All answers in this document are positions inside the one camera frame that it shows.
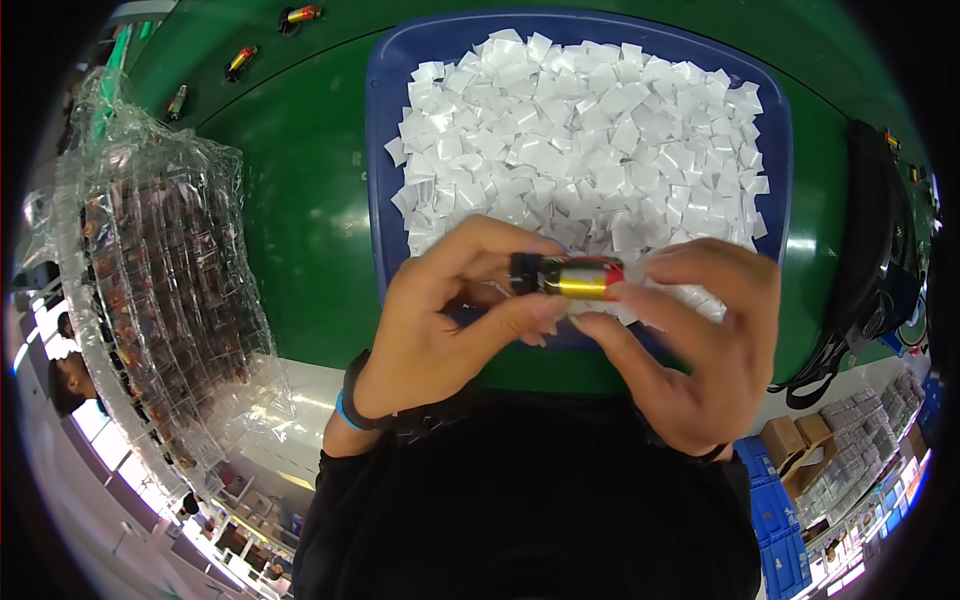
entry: hand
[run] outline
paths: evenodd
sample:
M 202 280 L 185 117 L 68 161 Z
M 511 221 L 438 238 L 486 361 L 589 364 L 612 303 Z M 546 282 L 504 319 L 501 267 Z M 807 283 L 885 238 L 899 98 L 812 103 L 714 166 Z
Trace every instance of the hand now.
M 554 242 L 508 223 L 468 217 L 424 256 L 405 261 L 387 290 L 367 366 L 357 378 L 354 405 L 369 419 L 440 402 L 459 392 L 504 346 L 517 338 L 541 343 L 555 333 L 566 299 L 545 294 L 507 298 L 484 281 L 510 289 L 512 252 L 558 254 Z M 444 314 L 454 305 L 491 306 L 461 328 Z
M 768 258 L 707 238 L 664 249 L 641 268 L 657 283 L 702 285 L 727 305 L 723 322 L 714 324 L 664 292 L 628 283 L 612 290 L 686 361 L 691 375 L 662 367 L 607 315 L 570 320 L 600 344 L 668 445 L 691 456 L 707 454 L 746 434 L 773 377 L 780 269 Z

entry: blue plastic tray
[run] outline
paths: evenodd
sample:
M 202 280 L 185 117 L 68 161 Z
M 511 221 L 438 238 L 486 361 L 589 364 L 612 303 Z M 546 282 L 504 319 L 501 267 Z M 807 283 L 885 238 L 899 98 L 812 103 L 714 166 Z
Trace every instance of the blue plastic tray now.
M 779 479 L 750 490 L 750 505 L 761 548 L 800 531 L 793 503 Z
M 757 488 L 765 483 L 779 481 L 777 468 L 770 460 L 767 446 L 758 436 L 743 438 L 733 443 L 733 449 L 750 472 L 750 487 Z
M 793 130 L 790 107 L 780 84 L 757 59 L 690 32 L 605 12 L 570 9 L 508 9 L 441 14 L 407 21 L 394 27 L 373 48 L 367 64 L 367 188 L 370 201 L 370 231 L 373 265 L 380 302 L 400 263 L 410 256 L 403 219 L 390 199 L 403 186 L 403 170 L 395 168 L 383 145 L 397 136 L 396 125 L 409 106 L 407 83 L 410 72 L 427 60 L 458 61 L 471 44 L 480 43 L 501 29 L 513 28 L 526 38 L 540 32 L 562 45 L 588 39 L 598 43 L 629 42 L 644 52 L 672 60 L 691 60 L 713 71 L 723 68 L 737 78 L 760 85 L 758 96 L 764 113 L 756 117 L 770 194 L 757 198 L 768 234 L 756 241 L 757 250 L 781 262 L 790 218 L 793 179 Z M 453 317 L 462 324 L 480 316 L 463 311 Z M 566 321 L 559 335 L 548 341 L 552 348 L 599 347 Z M 639 324 L 631 330 L 644 346 L 659 346 Z
M 813 583 L 806 546 L 800 534 L 793 534 L 760 550 L 767 598 L 787 599 Z

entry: pile of white paper squares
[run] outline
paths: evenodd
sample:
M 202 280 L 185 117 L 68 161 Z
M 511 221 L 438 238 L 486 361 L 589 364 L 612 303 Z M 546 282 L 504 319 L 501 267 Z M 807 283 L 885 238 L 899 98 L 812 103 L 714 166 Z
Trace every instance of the pile of white paper squares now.
M 710 236 L 756 251 L 769 193 L 754 125 L 758 85 L 624 43 L 562 47 L 540 34 L 490 35 L 457 64 L 424 62 L 407 84 L 393 197 L 423 254 L 470 213 L 627 264 Z M 678 296 L 719 319 L 701 288 Z M 636 318 L 602 308 L 628 323 Z

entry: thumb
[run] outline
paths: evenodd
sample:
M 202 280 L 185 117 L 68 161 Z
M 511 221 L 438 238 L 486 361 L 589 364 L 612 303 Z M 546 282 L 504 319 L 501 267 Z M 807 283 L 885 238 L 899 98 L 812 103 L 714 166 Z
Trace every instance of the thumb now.
M 570 315 L 569 319 L 581 333 L 600 345 L 635 397 L 644 390 L 656 389 L 654 386 L 662 382 L 663 367 L 620 321 L 593 312 Z
M 524 333 L 539 331 L 541 321 L 560 317 L 568 304 L 566 298 L 546 294 L 505 300 L 457 334 L 457 351 L 479 371 L 504 346 Z

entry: black backpack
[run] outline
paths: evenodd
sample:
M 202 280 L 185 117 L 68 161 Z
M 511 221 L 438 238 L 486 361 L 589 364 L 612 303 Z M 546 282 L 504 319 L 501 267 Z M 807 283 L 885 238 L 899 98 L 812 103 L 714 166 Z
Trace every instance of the black backpack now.
M 847 221 L 820 339 L 795 377 L 768 388 L 786 390 L 786 404 L 795 410 L 823 397 L 847 350 L 855 358 L 867 342 L 900 327 L 920 295 L 913 213 L 890 144 L 883 133 L 851 120 L 847 147 Z M 814 392 L 794 394 L 824 377 Z

